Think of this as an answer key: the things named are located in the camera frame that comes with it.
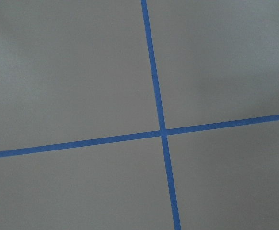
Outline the blue tape strip lengthwise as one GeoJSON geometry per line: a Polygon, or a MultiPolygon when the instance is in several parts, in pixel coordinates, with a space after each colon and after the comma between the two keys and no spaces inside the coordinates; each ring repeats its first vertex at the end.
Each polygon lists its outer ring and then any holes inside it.
{"type": "Polygon", "coordinates": [[[164,158],[168,190],[169,190],[169,196],[170,196],[173,224],[174,224],[175,230],[180,230],[181,223],[180,223],[178,203],[177,203],[177,198],[176,198],[176,190],[175,190],[174,175],[173,175],[171,156],[170,156],[170,150],[169,150],[169,144],[168,144],[167,129],[166,129],[165,118],[164,118],[164,113],[163,113],[162,96],[161,96],[161,91],[160,91],[157,65],[156,65],[156,60],[155,60],[148,5],[145,0],[141,1],[141,8],[142,8],[147,48],[148,48],[149,61],[150,61],[150,67],[151,67],[151,75],[152,75],[152,82],[153,82],[154,95],[155,95],[155,101],[156,101],[159,130],[160,130],[160,134],[161,134],[163,158],[164,158]]]}

